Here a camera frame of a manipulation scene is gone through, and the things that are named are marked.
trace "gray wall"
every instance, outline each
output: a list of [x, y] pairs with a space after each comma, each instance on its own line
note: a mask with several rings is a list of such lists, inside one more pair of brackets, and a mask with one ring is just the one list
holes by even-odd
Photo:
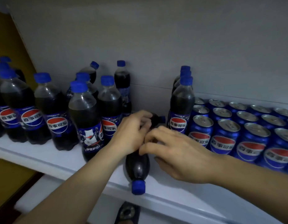
[[194, 90], [288, 108], [288, 0], [8, 0], [37, 71], [63, 90], [92, 60], [128, 62], [133, 109], [166, 114], [190, 65]]

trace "pepsi logo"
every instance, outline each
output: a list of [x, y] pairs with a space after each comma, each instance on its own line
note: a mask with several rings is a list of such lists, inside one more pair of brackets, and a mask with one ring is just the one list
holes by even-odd
[[275, 168], [283, 168], [288, 163], [288, 150], [270, 148], [265, 151], [264, 158], [269, 165]]
[[9, 125], [14, 125], [14, 124], [19, 123], [14, 111], [10, 108], [4, 109], [3, 111], [0, 112], [0, 119], [4, 123], [9, 124]]
[[104, 133], [102, 131], [102, 125], [100, 125], [99, 137], [102, 141], [104, 140]]
[[115, 134], [117, 130], [117, 125], [109, 120], [102, 120], [102, 126], [105, 131], [105, 134], [108, 136], [112, 136]]
[[38, 109], [32, 109], [22, 114], [21, 120], [28, 126], [37, 126], [42, 122], [42, 115]]
[[210, 145], [213, 152], [228, 154], [233, 149], [235, 140], [216, 135], [211, 138]]
[[190, 132], [189, 137], [200, 143], [204, 147], [207, 146], [210, 135], [201, 132]]
[[236, 147], [238, 155], [247, 161], [253, 161], [264, 150], [265, 144], [255, 142], [241, 142]]
[[170, 128], [173, 130], [183, 131], [186, 128], [186, 120], [178, 117], [170, 119]]
[[54, 133], [63, 133], [68, 128], [68, 121], [64, 117], [55, 117], [47, 120], [49, 129]]

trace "forearm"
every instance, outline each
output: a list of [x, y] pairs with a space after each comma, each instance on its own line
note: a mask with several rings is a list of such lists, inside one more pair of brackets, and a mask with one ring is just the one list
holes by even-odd
[[288, 223], [287, 174], [221, 156], [213, 184], [230, 190], [281, 222]]
[[122, 158], [113, 146], [104, 147], [19, 224], [85, 223]]

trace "person's right hand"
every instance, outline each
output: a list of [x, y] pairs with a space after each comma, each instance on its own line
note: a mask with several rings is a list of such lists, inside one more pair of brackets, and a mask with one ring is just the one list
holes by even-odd
[[150, 131], [139, 154], [155, 154], [160, 168], [176, 180], [191, 183], [212, 183], [221, 157], [195, 140], [164, 126]]

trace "person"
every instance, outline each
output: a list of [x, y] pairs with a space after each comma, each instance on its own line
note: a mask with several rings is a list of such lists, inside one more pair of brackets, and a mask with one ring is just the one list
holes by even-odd
[[120, 160], [137, 149], [140, 155], [155, 154], [160, 168], [176, 180], [224, 187], [288, 223], [287, 174], [215, 154], [163, 126], [149, 132], [150, 117], [142, 110], [124, 118], [107, 146], [17, 224], [86, 223]]

